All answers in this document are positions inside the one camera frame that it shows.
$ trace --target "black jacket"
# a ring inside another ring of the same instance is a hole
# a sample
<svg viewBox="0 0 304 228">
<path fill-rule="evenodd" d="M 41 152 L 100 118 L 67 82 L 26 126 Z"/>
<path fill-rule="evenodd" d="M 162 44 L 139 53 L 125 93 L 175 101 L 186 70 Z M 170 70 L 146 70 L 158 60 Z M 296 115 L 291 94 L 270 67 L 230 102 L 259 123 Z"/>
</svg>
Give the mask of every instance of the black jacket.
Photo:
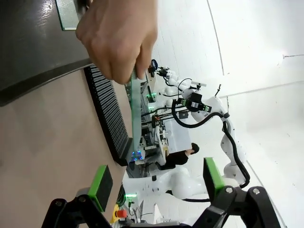
<svg viewBox="0 0 304 228">
<path fill-rule="evenodd" d="M 166 164 L 161 166 L 161 170 L 174 169 L 175 165 L 183 165 L 188 161 L 185 151 L 170 153 L 166 158 Z"/>
</svg>

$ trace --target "hand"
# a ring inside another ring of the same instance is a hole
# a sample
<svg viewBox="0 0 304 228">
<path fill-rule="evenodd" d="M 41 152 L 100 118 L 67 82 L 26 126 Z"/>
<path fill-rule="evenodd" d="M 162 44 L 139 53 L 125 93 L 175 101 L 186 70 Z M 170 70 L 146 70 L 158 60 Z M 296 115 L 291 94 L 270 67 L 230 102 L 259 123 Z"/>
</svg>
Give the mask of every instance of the hand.
<svg viewBox="0 0 304 228">
<path fill-rule="evenodd" d="M 125 84 L 134 66 L 143 78 L 157 39 L 157 0 L 94 0 L 76 36 L 106 78 Z"/>
</svg>

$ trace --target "green gripper pad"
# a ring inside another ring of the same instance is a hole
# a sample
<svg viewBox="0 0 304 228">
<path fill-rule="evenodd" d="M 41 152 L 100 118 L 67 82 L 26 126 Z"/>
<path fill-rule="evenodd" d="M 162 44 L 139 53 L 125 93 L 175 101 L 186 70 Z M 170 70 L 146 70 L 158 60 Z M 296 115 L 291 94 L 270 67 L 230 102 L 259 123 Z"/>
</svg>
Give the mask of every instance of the green gripper pad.
<svg viewBox="0 0 304 228">
<path fill-rule="evenodd" d="M 213 158 L 204 158 L 203 177 L 210 201 L 212 202 L 216 195 L 225 186 L 222 176 L 220 175 Z"/>
<path fill-rule="evenodd" d="M 105 211 L 113 186 L 112 176 L 107 165 L 99 166 L 88 196 L 96 204 L 101 212 Z"/>
</svg>

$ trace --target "white panel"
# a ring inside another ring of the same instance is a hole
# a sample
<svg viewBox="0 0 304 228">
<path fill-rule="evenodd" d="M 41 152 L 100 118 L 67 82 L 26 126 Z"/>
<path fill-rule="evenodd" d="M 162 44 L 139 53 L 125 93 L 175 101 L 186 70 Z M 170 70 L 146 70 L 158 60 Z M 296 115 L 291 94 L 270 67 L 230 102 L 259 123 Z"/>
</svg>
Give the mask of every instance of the white panel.
<svg viewBox="0 0 304 228">
<path fill-rule="evenodd" d="M 159 34 L 152 57 L 181 78 L 221 75 L 218 45 L 206 1 L 159 1 Z"/>
</svg>

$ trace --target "black hair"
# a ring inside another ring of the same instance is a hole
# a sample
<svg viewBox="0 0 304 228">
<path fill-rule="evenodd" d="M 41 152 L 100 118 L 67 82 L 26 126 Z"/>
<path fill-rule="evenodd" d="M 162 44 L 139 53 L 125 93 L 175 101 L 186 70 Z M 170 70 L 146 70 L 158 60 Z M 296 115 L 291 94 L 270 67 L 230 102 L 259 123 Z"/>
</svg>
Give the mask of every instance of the black hair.
<svg viewBox="0 0 304 228">
<path fill-rule="evenodd" d="M 200 150 L 199 146 L 196 143 L 192 142 L 191 145 L 192 145 L 192 150 L 194 150 L 194 152 L 192 152 L 191 154 L 195 154 Z"/>
</svg>

